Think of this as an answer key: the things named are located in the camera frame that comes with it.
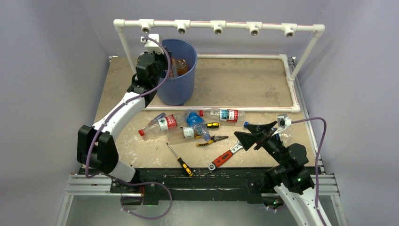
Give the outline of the short orange juice bottle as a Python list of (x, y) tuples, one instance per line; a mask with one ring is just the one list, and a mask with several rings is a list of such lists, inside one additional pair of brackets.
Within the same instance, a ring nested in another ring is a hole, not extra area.
[(176, 72), (177, 72), (178, 76), (182, 76), (189, 71), (187, 62), (182, 58), (175, 60), (175, 66), (176, 66)]

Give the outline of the blue label crushed bottle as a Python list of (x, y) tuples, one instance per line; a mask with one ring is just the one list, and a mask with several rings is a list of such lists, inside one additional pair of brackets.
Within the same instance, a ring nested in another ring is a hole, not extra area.
[(193, 110), (187, 110), (185, 112), (184, 119), (188, 126), (191, 127), (206, 142), (211, 140), (211, 136), (204, 120), (197, 113), (195, 113)]

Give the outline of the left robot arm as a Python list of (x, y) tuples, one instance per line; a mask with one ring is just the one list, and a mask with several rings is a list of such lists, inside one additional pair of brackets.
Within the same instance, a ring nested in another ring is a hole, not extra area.
[(120, 160), (115, 141), (127, 124), (154, 99), (170, 67), (171, 52), (167, 50), (145, 51), (138, 57), (136, 73), (120, 102), (94, 125), (79, 128), (79, 163), (122, 180), (122, 187), (130, 193), (140, 188), (136, 169)]

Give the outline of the red cap crushed bottle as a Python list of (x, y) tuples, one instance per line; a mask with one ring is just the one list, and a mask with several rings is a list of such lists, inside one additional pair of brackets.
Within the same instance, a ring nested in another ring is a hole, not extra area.
[(169, 114), (159, 119), (149, 122), (145, 127), (138, 131), (142, 137), (160, 136), (168, 130), (176, 129), (184, 123), (182, 113)]

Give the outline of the small blue label bottle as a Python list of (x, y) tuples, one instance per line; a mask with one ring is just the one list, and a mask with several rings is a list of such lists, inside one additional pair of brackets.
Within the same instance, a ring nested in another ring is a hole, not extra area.
[(171, 57), (171, 71), (169, 73), (170, 78), (178, 77), (177, 68), (176, 68), (176, 61), (173, 57)]

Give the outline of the red label clear bottle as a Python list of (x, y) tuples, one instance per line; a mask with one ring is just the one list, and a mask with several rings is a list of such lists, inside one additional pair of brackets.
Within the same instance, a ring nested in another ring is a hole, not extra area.
[(226, 108), (211, 108), (207, 110), (199, 110), (199, 116), (217, 121), (234, 123), (245, 121), (244, 111)]

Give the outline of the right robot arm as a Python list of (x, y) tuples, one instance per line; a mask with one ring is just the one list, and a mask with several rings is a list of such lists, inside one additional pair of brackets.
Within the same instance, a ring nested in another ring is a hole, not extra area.
[(276, 124), (247, 124), (248, 132), (236, 131), (234, 135), (245, 150), (263, 148), (277, 162), (265, 172), (263, 185), (277, 192), (299, 226), (331, 225), (319, 201), (319, 178), (313, 179), (305, 167), (309, 161), (305, 146), (284, 146), (276, 138), (284, 129)]

